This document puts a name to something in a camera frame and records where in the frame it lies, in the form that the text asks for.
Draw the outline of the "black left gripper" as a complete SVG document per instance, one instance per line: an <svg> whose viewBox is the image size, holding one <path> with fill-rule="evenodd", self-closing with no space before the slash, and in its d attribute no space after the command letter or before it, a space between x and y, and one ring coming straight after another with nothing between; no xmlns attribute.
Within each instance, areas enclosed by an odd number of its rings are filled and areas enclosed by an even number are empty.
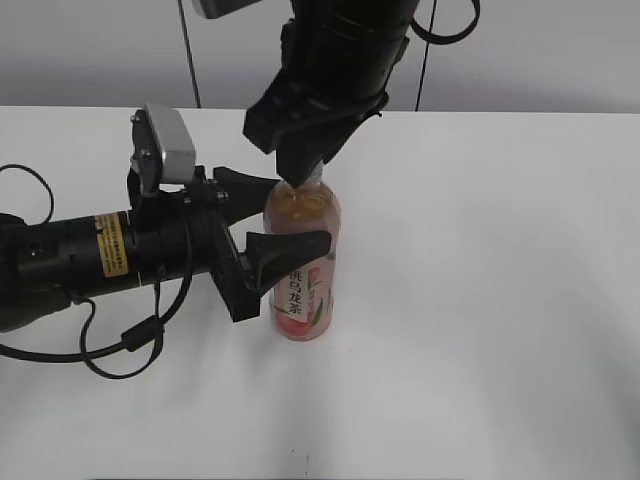
<svg viewBox="0 0 640 480"><path fill-rule="evenodd" d="M188 273L208 273L234 322L260 315L261 296L291 272L328 254L327 231L246 236L238 251L229 227L264 212L271 190L279 183L216 167L208 178L202 166L193 182L176 192L136 193L129 171L127 191L129 233L127 260L142 285Z"/></svg>

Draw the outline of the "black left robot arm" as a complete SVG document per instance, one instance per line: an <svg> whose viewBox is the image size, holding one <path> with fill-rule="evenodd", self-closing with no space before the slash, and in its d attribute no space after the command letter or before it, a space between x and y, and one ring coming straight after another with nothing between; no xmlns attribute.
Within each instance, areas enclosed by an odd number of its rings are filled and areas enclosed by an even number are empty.
<svg viewBox="0 0 640 480"><path fill-rule="evenodd" d="M68 308L82 297L211 275L230 317L260 314L262 297L290 272L325 256L331 234L249 233L236 247L230 226L264 212L272 179L218 167L208 179L197 168L175 192L141 192L127 179L131 208L27 225L1 217L1 329L12 331Z"/></svg>

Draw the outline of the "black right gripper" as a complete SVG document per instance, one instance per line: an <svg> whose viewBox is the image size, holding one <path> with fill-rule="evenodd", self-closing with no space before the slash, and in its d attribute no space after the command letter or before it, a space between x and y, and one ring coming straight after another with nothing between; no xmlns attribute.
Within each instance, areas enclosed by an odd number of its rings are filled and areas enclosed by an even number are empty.
<svg viewBox="0 0 640 480"><path fill-rule="evenodd" d="M415 1L294 1L281 32L281 68L245 115L245 137L276 151L276 171L301 186L388 104Z"/></svg>

